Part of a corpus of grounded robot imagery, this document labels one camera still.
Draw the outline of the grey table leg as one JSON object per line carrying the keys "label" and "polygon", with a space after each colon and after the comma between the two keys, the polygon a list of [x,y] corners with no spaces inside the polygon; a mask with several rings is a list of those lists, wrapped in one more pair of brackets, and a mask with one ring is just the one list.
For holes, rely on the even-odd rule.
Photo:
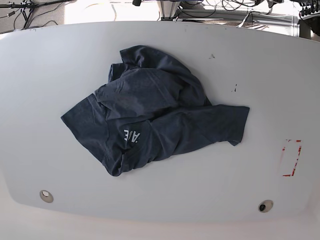
{"label": "grey table leg", "polygon": [[308,20],[299,20],[299,37],[303,39],[311,39],[311,26]]}

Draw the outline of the right table grommet hole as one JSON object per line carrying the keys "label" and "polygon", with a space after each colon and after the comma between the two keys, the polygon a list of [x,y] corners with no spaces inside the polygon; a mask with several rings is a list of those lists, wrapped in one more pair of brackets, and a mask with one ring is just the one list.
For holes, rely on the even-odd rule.
{"label": "right table grommet hole", "polygon": [[258,211],[261,213],[269,212],[274,206],[274,202],[272,200],[264,200],[258,206]]}

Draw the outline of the dark blue T-shirt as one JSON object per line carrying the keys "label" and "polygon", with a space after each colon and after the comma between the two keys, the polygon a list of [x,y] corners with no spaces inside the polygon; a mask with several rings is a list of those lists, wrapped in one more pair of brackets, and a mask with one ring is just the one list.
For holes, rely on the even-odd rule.
{"label": "dark blue T-shirt", "polygon": [[163,51],[136,45],[119,54],[108,82],[61,117],[111,176],[242,141],[247,106],[213,105],[200,80]]}

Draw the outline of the left table grommet hole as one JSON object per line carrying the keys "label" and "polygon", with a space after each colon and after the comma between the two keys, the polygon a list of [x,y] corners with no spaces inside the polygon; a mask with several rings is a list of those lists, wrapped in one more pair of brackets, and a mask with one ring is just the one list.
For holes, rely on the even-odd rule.
{"label": "left table grommet hole", "polygon": [[41,190],[39,196],[45,203],[51,204],[54,201],[53,195],[47,190]]}

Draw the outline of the metal frame post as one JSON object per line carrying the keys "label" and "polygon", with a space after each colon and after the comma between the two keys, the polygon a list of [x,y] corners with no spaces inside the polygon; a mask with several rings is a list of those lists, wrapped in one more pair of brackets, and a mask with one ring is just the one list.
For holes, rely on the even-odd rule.
{"label": "metal frame post", "polygon": [[158,0],[157,5],[160,13],[161,21],[172,21],[180,6],[179,0]]}

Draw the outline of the black tripod stand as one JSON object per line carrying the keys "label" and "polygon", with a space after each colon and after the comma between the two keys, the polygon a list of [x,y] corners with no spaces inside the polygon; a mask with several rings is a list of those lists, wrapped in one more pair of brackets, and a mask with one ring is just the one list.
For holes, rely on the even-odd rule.
{"label": "black tripod stand", "polygon": [[24,25],[22,27],[23,30],[30,27],[33,19],[35,16],[33,16],[34,11],[47,6],[57,5],[57,7],[54,9],[54,11],[60,7],[62,4],[69,3],[70,0],[51,0],[47,2],[35,2],[34,0],[22,0],[20,3],[15,2],[9,2],[5,4],[1,4],[1,9],[8,9],[11,10],[6,15],[3,15],[0,17],[0,19],[6,19],[14,16],[17,12],[22,15],[24,19]]}

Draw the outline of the red tape rectangle marking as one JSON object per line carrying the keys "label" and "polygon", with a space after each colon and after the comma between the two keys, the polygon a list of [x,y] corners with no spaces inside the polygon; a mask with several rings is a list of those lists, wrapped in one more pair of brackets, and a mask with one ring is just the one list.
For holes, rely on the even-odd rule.
{"label": "red tape rectangle marking", "polygon": [[302,149],[301,139],[287,139],[281,151],[279,173],[282,177],[293,177]]}

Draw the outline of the table grommet hole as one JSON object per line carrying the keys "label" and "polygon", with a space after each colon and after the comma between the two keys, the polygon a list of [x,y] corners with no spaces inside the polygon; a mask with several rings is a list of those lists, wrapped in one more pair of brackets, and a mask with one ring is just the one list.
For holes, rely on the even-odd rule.
{"label": "table grommet hole", "polygon": [[54,201],[53,195],[47,190],[41,190],[39,196],[45,203],[51,204]]}
{"label": "table grommet hole", "polygon": [[272,200],[264,200],[258,206],[258,211],[261,213],[269,212],[274,206],[274,202]]}

